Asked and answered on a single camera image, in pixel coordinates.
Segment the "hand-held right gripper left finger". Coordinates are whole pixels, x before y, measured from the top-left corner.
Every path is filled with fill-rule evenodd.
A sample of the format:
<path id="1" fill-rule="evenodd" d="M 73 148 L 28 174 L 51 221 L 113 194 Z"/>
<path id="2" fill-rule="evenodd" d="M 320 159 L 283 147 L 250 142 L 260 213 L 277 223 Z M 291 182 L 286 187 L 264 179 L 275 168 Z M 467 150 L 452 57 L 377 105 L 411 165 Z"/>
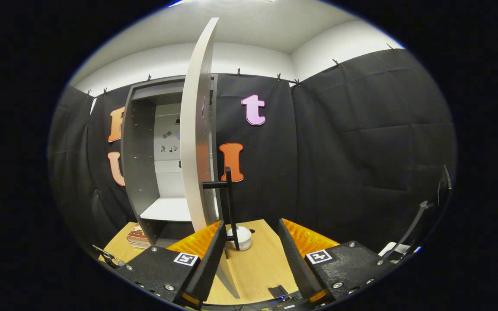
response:
<path id="1" fill-rule="evenodd" d="M 213 287 L 226 242 L 225 223 L 217 221 L 168 248 L 147 248 L 115 270 L 168 303 L 201 309 Z"/>

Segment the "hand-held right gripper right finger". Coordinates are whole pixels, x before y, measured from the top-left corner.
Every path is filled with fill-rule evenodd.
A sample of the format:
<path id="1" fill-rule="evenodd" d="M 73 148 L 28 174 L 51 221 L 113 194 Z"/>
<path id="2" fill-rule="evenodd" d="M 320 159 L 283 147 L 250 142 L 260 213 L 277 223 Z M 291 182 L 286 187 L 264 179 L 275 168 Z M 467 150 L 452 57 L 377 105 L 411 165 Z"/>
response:
<path id="1" fill-rule="evenodd" d="M 357 241 L 338 243 L 287 219 L 278 221 L 278 236 L 297 288 L 312 305 L 347 300 L 396 267 Z"/>

